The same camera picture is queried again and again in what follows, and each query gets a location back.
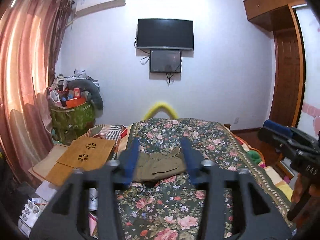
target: flower-shaped cutout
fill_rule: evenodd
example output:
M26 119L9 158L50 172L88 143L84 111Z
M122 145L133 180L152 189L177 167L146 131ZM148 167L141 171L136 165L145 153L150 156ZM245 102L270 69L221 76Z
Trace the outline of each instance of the flower-shaped cutout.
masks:
M85 153L84 153L82 155L79 155L78 161L81 161L81 162L86 161L88 159L88 157L89 157L89 155L85 155Z
M94 143L88 143L88 145L86 146L86 148L88 149L94 149L96 147L96 145Z

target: colorful quilt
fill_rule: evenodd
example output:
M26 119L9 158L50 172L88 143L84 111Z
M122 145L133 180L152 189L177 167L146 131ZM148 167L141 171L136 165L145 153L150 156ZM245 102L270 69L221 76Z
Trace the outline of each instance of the colorful quilt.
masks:
M141 151L166 154L180 145L179 139L183 136L189 138L192 147L202 152L205 159L213 160L221 168L232 171L248 168L286 220L288 199L273 185L265 171L249 159L232 134L217 122L155 118L134 123L126 136L126 147L131 146L134 137L139 137ZM194 240L204 199L205 191L195 190L186 173L164 179L151 188L132 183L128 190L117 193L126 240ZM233 216L232 197L227 189L225 207L225 237L228 237L232 235Z

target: pink heart decoration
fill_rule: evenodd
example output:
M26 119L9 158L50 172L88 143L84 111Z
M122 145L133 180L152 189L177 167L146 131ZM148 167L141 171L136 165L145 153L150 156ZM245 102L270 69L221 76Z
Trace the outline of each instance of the pink heart decoration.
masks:
M320 116L316 116L313 119L313 129L315 130L316 136L318 136L318 133L320 131Z

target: curtain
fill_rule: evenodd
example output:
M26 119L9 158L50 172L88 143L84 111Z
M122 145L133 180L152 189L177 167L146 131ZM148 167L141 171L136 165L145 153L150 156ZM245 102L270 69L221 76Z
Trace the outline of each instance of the curtain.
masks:
M55 65L58 60L59 51L62 44L68 19L72 13L72 0L62 0L53 25L52 40L49 59L49 85L52 85L55 78Z
M60 0L16 0L0 20L0 143L16 178L51 150L48 62Z

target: baseboard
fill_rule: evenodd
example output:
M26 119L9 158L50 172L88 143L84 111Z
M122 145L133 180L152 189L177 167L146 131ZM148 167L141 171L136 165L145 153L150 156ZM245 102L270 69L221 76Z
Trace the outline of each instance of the baseboard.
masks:
M245 132L257 132L259 131L261 127L257 128L250 128L250 129L242 129L242 130L231 130L232 133L237 134L237 133L245 133Z

